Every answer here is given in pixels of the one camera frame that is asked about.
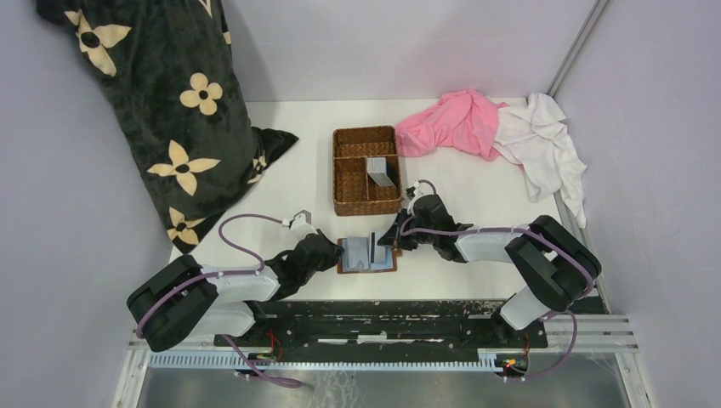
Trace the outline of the white credit card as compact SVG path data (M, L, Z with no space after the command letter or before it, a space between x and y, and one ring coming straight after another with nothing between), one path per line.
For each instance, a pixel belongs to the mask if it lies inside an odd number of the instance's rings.
M344 242L343 269L350 272L370 268L368 239L349 237Z

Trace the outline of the brown leather card holder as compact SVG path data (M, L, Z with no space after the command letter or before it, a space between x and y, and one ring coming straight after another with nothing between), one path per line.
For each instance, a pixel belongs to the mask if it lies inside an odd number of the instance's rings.
M337 266L340 275L394 272L403 254L399 248L380 245L376 232L338 239L338 245L343 249Z

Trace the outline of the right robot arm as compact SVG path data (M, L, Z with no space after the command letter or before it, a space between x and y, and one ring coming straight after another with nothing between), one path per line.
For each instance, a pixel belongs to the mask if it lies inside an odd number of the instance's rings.
M602 272L598 258L555 218L529 224L481 227L458 223L437 194L417 195L402 209L378 244L412 251L429 245L446 261L513 265L525 285L495 313L493 340L512 347L531 323L559 315L586 297Z

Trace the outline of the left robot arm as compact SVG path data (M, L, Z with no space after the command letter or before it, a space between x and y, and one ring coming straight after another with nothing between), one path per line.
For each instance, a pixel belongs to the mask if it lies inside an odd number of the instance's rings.
M256 267L219 269L183 255L132 292L126 305L137 336L154 352L169 350L188 337L220 334L254 346L265 340L268 325L253 314L250 303L296 294L342 256L343 248L322 233L307 235L293 249Z

